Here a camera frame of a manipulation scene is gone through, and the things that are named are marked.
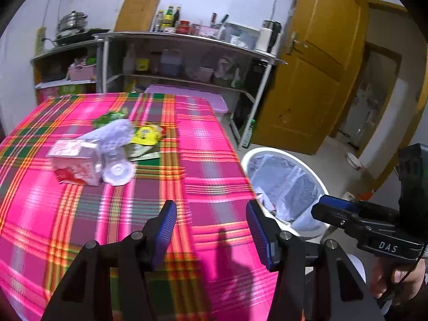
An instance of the white trash can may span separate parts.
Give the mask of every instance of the white trash can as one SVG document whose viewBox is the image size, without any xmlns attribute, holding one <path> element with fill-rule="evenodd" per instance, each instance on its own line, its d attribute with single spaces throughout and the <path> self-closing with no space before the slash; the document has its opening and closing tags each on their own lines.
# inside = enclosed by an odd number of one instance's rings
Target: white trash can
<svg viewBox="0 0 428 321">
<path fill-rule="evenodd" d="M 276 148 L 259 147 L 244 155 L 241 166 L 265 216 L 282 230 L 306 240 L 324 234 L 329 225 L 314 220 L 311 209 L 328 191 L 303 161 Z"/>
</svg>

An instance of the pot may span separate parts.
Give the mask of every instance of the pot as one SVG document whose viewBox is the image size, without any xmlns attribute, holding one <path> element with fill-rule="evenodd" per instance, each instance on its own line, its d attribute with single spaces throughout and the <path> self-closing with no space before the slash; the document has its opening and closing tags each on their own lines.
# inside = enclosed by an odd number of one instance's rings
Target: pot
<svg viewBox="0 0 428 321">
<path fill-rule="evenodd" d="M 65 15 L 59 22 L 56 33 L 59 34 L 67 30 L 84 30 L 86 26 L 86 18 L 88 16 L 83 12 L 76 12 L 75 10 Z"/>
</svg>

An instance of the door panel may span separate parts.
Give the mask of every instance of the door panel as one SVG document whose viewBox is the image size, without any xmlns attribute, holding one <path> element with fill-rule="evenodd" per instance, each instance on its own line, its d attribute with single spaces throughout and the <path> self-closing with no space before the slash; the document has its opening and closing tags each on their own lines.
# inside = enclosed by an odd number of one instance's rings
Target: door panel
<svg viewBox="0 0 428 321">
<path fill-rule="evenodd" d="M 314 154 L 343 109 L 360 67 L 365 0 L 297 0 L 273 88 L 258 117 L 253 142 Z"/>
</svg>

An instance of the trash bag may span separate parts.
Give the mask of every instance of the trash bag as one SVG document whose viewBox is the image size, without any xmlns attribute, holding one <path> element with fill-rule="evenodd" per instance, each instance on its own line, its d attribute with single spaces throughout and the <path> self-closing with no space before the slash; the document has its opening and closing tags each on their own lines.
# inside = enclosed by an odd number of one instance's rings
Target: trash bag
<svg viewBox="0 0 428 321">
<path fill-rule="evenodd" d="M 311 209 L 324 194 L 311 175 L 293 162 L 269 154 L 250 159 L 247 175 L 257 199 L 278 220 L 298 231 L 313 231 L 322 223 Z"/>
</svg>

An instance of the tablecloth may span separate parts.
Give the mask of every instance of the tablecloth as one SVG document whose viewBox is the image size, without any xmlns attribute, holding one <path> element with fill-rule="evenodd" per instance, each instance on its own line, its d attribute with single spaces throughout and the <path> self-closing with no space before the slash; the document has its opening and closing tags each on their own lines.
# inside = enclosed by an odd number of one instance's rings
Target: tablecloth
<svg viewBox="0 0 428 321">
<path fill-rule="evenodd" d="M 46 153 L 91 120 L 126 107 L 166 129 L 161 157 L 124 186 L 59 184 Z M 85 242 L 123 239 L 167 199 L 178 218 L 164 265 L 147 274 L 159 320 L 266 320 L 277 276 L 260 263 L 245 219 L 254 198 L 209 104 L 164 94 L 87 94 L 40 104 L 0 145 L 0 287 L 23 320 L 40 320 Z M 121 319 L 115 295 L 115 319 Z"/>
</svg>

